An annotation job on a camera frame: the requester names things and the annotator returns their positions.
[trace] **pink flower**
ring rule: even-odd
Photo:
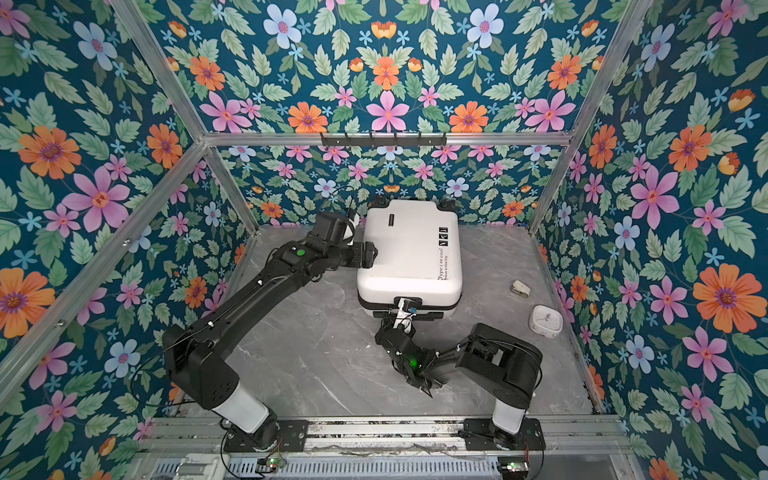
[[[410,107],[406,104],[395,105],[395,95],[389,90],[384,90],[381,102],[381,106],[376,104],[366,106],[368,113],[374,117],[379,117],[371,124],[371,130],[380,131],[384,130],[384,127],[386,127],[387,132],[391,132],[393,128],[400,131],[405,130],[406,123],[400,117],[407,114]]]
[[[77,407],[70,406],[77,399],[77,393],[70,393],[65,398],[64,393],[57,390],[51,397],[51,405],[39,406],[36,410],[38,417],[40,417],[38,433],[48,428],[49,425],[54,432],[61,430],[64,419],[68,419],[78,412]]]
[[[288,180],[290,180],[293,175],[296,175],[296,171],[293,169],[292,164],[285,165],[284,162],[280,162],[277,165],[277,173],[280,174],[281,177],[285,177]]]
[[[672,280],[670,277],[665,276],[661,280],[661,288],[658,285],[651,285],[650,292],[659,300],[654,300],[650,305],[650,309],[654,312],[664,311],[664,322],[667,325],[671,325],[674,320],[674,314],[677,314],[680,318],[688,318],[688,310],[682,303],[688,294],[688,290],[685,290],[682,286],[672,290]]]
[[[212,91],[208,92],[208,101],[213,105],[202,104],[200,109],[211,117],[216,117],[214,120],[214,130],[225,131],[229,130],[233,133],[239,134],[241,132],[240,127],[250,127],[253,125],[250,120],[245,118],[240,113],[240,102],[237,100],[227,101],[227,106],[224,106],[224,100],[218,94]]]
[[[181,237],[186,232],[189,231],[189,223],[190,219],[184,218],[184,214],[179,212],[176,215],[170,216],[170,221],[173,222],[170,226],[170,229],[174,232],[176,232],[176,235]]]
[[[140,288],[136,282],[131,282],[129,285],[123,283],[120,285],[120,291],[122,292],[117,297],[118,302],[123,302],[123,308],[126,310],[131,308],[131,304],[138,305],[141,301],[139,295],[144,292],[143,288]]]
[[[288,149],[286,152],[288,158],[296,157],[296,161],[300,164],[304,163],[305,158],[312,158],[312,154],[309,152],[309,145],[290,145],[286,148]]]
[[[95,185],[83,174],[74,174],[73,177],[74,184],[85,192],[85,195],[69,194],[64,197],[61,203],[78,212],[88,209],[85,217],[83,217],[85,231],[98,230],[101,227],[102,216],[113,228],[119,227],[128,218],[128,210],[118,201],[128,198],[131,189],[125,185],[115,185],[110,188],[109,171],[106,168],[99,167],[96,169]]]
[[[642,218],[647,212],[648,226],[652,230],[656,230],[661,220],[659,208],[668,214],[680,209],[674,195],[663,195],[672,190],[676,183],[677,172],[670,172],[659,181],[659,171],[656,170],[656,167],[649,167],[645,174],[645,187],[641,184],[635,184],[630,189],[632,197],[642,200],[632,209],[632,218]]]
[[[205,167],[207,166],[208,164],[205,163],[205,160],[197,162],[197,165],[194,166],[194,170],[192,170],[192,180],[194,180],[194,183],[199,184],[200,180],[205,180],[207,178],[207,175],[205,174]]]
[[[498,161],[496,163],[491,162],[488,164],[488,169],[485,171],[488,175],[491,176],[491,178],[498,176],[501,176],[504,173],[504,164],[502,161]]]
[[[584,229],[592,235],[597,229],[598,229],[598,217],[597,215],[593,215],[592,212],[587,214],[587,217],[584,219]]]
[[[449,159],[456,160],[458,155],[456,152],[461,148],[459,145],[445,145],[432,152],[432,158],[439,158],[440,164],[445,164]]]
[[[352,102],[357,101],[357,97],[352,94],[352,88],[339,87],[339,93],[335,94],[336,100],[339,101],[339,106],[347,106],[352,108]]]
[[[714,25],[710,30],[710,34],[707,35],[707,39],[714,38],[717,32],[720,32],[723,37],[727,37],[730,29],[733,28],[733,21],[742,18],[750,11],[750,7],[743,4],[741,0],[723,0],[720,3],[720,8],[723,11],[714,12],[707,19],[707,23]]]
[[[324,151],[323,160],[330,161],[333,159],[333,163],[336,165],[341,164],[342,158],[349,158],[349,152],[344,150],[344,147],[320,147],[320,151]]]
[[[728,343],[724,339],[714,339],[710,343],[710,337],[707,335],[707,331],[701,327],[696,328],[696,339],[692,339],[689,336],[683,339],[685,346],[693,351],[688,356],[688,366],[694,369],[704,365],[704,375],[714,382],[717,380],[717,371],[715,368],[723,373],[730,373],[733,371],[733,367],[730,362],[718,353],[725,352],[728,347]]]
[[[697,423],[701,422],[702,417],[708,422],[715,421],[712,412],[710,412],[710,407],[714,405],[715,402],[710,397],[701,396],[701,389],[698,384],[694,383],[694,386],[690,389],[686,386],[683,387],[683,395],[685,395],[685,398],[680,404],[684,409],[689,409],[691,411],[690,416],[692,416]]]
[[[592,332],[589,331],[589,328],[586,326],[581,326],[581,333],[578,334],[581,337],[581,341],[584,342],[585,345],[589,345],[592,342]]]
[[[367,171],[368,169],[362,166],[360,161],[357,161],[354,167],[349,167],[349,176],[355,177],[355,180],[360,180],[368,177]]]
[[[253,120],[254,118],[261,118],[261,105],[254,104],[250,98],[248,100],[240,100],[240,113],[248,114],[248,118]]]
[[[29,377],[29,386],[33,390],[40,388],[48,378],[48,370],[51,371],[51,375],[64,375],[67,372],[67,363],[60,358],[69,355],[72,350],[74,350],[74,343],[66,342],[46,353],[38,363],[38,368]]]
[[[516,117],[528,118],[528,114],[532,114],[536,111],[536,103],[533,100],[528,100],[528,97],[523,98],[523,101],[515,105],[518,110],[515,112]]]
[[[650,167],[650,162],[645,161],[645,154],[642,154],[640,158],[632,159],[632,167],[629,169],[629,173],[632,174],[632,181],[636,182],[638,178],[645,180],[645,171]]]
[[[121,182],[125,182],[128,180],[128,177],[126,175],[130,175],[134,173],[134,171],[125,165],[127,164],[127,161],[125,160],[125,157],[120,157],[119,159],[115,155],[109,156],[109,163],[104,164],[104,167],[106,167],[107,170],[112,172],[110,175],[110,178],[112,180],[120,179]]]
[[[424,162],[417,168],[414,168],[414,170],[416,170],[416,178],[421,178],[422,180],[426,180],[435,174],[432,172],[432,165],[427,165]]]
[[[587,168],[584,165],[586,161],[587,154],[576,153],[576,157],[574,157],[568,165],[571,168],[571,180],[574,180],[576,183],[581,181],[581,175],[587,173]]]
[[[438,98],[440,98],[440,94],[435,91],[435,87],[429,87],[429,90],[422,88],[422,96],[419,97],[419,101],[424,103],[424,108],[427,108],[429,105],[437,105]]]
[[[552,97],[552,103],[547,102],[544,98],[538,98],[536,100],[536,111],[539,112],[536,115],[525,121],[525,124],[529,127],[538,125],[536,131],[548,131],[552,126],[552,130],[562,130],[565,128],[565,120],[560,118],[562,115],[570,114],[576,104],[565,104],[565,90],[560,90]]]
[[[587,202],[596,204],[600,200],[600,194],[605,192],[605,187],[600,185],[603,181],[603,174],[589,174],[589,183],[584,185],[584,191],[587,192]]]
[[[486,157],[493,157],[493,145],[470,145],[470,157],[477,157],[478,161],[483,161]]]
[[[12,35],[16,30],[22,37],[29,38],[29,31],[22,25],[29,21],[29,15],[21,10],[13,10],[13,0],[0,0],[0,32],[3,35]]]
[[[56,211],[47,210],[43,213],[45,218],[50,222],[45,226],[45,229],[49,232],[58,230],[62,237],[69,237],[69,230],[80,230],[80,224],[75,222],[74,219],[78,217],[78,212],[67,212],[67,207],[59,204],[56,207]]]
[[[103,299],[104,295],[106,294],[106,287],[100,286],[96,289],[96,292],[91,297],[91,300],[88,301],[88,305],[86,305],[85,308],[80,310],[80,313],[78,313],[78,323],[85,325],[91,318],[92,313],[95,313],[96,315],[104,313],[104,304],[99,302],[99,300]]]
[[[637,301],[643,298],[638,292],[637,292],[637,282],[630,282],[629,279],[624,279],[624,285],[619,286],[619,292],[621,292],[621,302],[622,303],[629,303],[630,308],[634,308],[634,306],[637,304]]]
[[[720,219],[725,214],[725,207],[715,208],[715,203],[712,200],[707,201],[704,208],[694,208],[694,214],[698,218],[694,220],[693,226],[696,228],[701,227],[704,235],[709,236],[712,227],[715,227],[717,230],[725,227],[725,223]]]
[[[176,191],[170,195],[170,204],[175,205],[176,202],[185,204],[187,202],[187,197],[184,195],[184,192],[188,191],[189,189],[190,188],[186,184],[179,185]]]

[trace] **blue flower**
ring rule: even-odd
[[[43,217],[36,217],[32,212],[27,212],[27,217],[18,219],[18,222],[20,225],[26,225],[27,231],[31,232],[32,229],[40,228],[40,220],[42,219]]]
[[[305,22],[303,18],[299,18],[299,24],[296,26],[304,35],[310,33],[311,23]]]
[[[469,30],[472,26],[469,24],[469,21],[466,17],[464,17],[464,20],[462,20],[461,23],[456,24],[456,29],[460,31],[462,34],[465,34],[467,30]]]
[[[567,33],[568,35],[566,36],[566,38],[568,40],[573,40],[574,38],[576,38],[578,36],[578,24],[574,25],[573,28],[569,28]]]
[[[8,87],[3,87],[2,90],[8,94],[8,97],[5,97],[5,103],[9,104],[13,102],[16,107],[21,107],[22,103],[26,103],[26,98],[21,98],[20,95],[22,94],[22,91],[18,88],[14,91],[11,91]]]
[[[69,462],[64,464],[64,468],[69,468],[70,470],[74,471],[78,467],[78,463],[82,462],[83,459],[80,458],[81,455],[83,455],[83,451],[77,453],[70,453],[69,454]]]
[[[363,45],[368,45],[373,41],[371,38],[371,32],[360,30],[360,38],[358,38],[358,40],[361,41]]]
[[[16,255],[17,259],[13,260],[11,262],[12,266],[17,266],[19,264],[22,265],[22,269],[26,270],[30,263],[37,263],[38,261],[34,258],[32,258],[32,255],[35,255],[34,250],[29,250],[27,253],[22,252],[21,250],[13,250],[13,254]]]
[[[711,252],[704,252],[704,256],[707,258],[707,265],[714,263],[715,266],[720,266],[720,261],[725,260],[725,256],[717,254],[717,247],[712,247]]]
[[[754,423],[756,429],[760,428],[761,423],[766,422],[766,420],[757,413],[757,408],[755,407],[752,407],[751,410],[744,409],[744,412],[746,413],[746,420]]]
[[[177,42],[177,39],[174,37],[174,33],[171,30],[160,30],[160,33],[163,34],[163,40],[171,45]]]
[[[403,47],[406,46],[406,42],[410,40],[411,38],[408,36],[408,30],[405,31],[398,31],[397,32],[397,42],[402,45]]]
[[[715,89],[715,96],[710,98],[710,101],[715,103],[715,107],[719,107],[720,103],[728,101],[728,97],[725,96],[725,92],[728,91],[728,87],[723,87],[722,90]]]
[[[83,359],[83,356],[80,355],[77,360],[72,360],[69,363],[69,366],[72,367],[72,373],[80,373],[83,371],[83,367],[85,364],[88,363],[87,360]]]
[[[747,108],[744,111],[744,116],[736,119],[736,123],[739,124],[739,127],[737,128],[737,130],[741,130],[744,127],[747,127],[747,128],[754,127],[755,124],[752,122],[752,120],[757,120],[758,118],[760,118],[760,114],[752,115],[752,107]]]

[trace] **aluminum frame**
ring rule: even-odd
[[[578,153],[578,149],[581,148],[581,144],[584,143],[584,136],[587,134],[587,130],[589,129],[594,116],[598,112],[600,103],[608,92],[608,88],[611,86],[611,82],[614,80],[621,62],[624,61],[624,57],[627,55],[632,39],[637,33],[637,30],[642,26],[645,14],[648,12],[648,9],[653,2],[654,0],[630,0],[626,10],[624,10],[624,15],[619,21],[616,32],[614,33],[611,42],[608,44],[608,50],[605,52],[603,65],[600,67],[598,74],[595,75],[592,87],[589,89],[589,93],[584,99],[584,103],[581,104],[581,108],[574,121],[572,142],[560,155],[560,160],[549,176],[547,186],[544,188],[544,191],[541,192],[541,196],[538,199],[536,214],[530,223],[529,231],[535,232],[538,229],[547,210],[557,196],[558,189],[562,185],[565,175],[568,172],[568,166],[576,157],[576,153]]]
[[[125,255],[133,239],[141,236],[141,232],[168,202],[171,194],[192,174],[204,152],[202,142],[193,143],[184,152],[141,205],[131,212],[94,258],[67,285],[53,305],[8,352],[0,363],[0,409],[16,394],[18,387],[40,363],[43,355],[55,346],[61,334],[80,310],[85,308],[96,289]]]

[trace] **small white object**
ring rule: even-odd
[[[534,333],[554,339],[563,330],[563,316],[548,306],[537,305],[533,307],[528,326]]]

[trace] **floral wallpaper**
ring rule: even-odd
[[[463,223],[526,225],[560,154],[531,145],[378,147],[234,146],[221,151],[255,218],[314,223],[321,210],[355,208],[376,195],[456,201]]]
[[[762,479],[768,3],[659,4],[537,234],[648,476]]]
[[[546,132],[572,126],[626,4],[171,1],[152,27],[211,131]]]
[[[120,480],[183,397],[165,378],[165,328],[218,307],[245,243],[201,161],[5,407],[0,478]]]

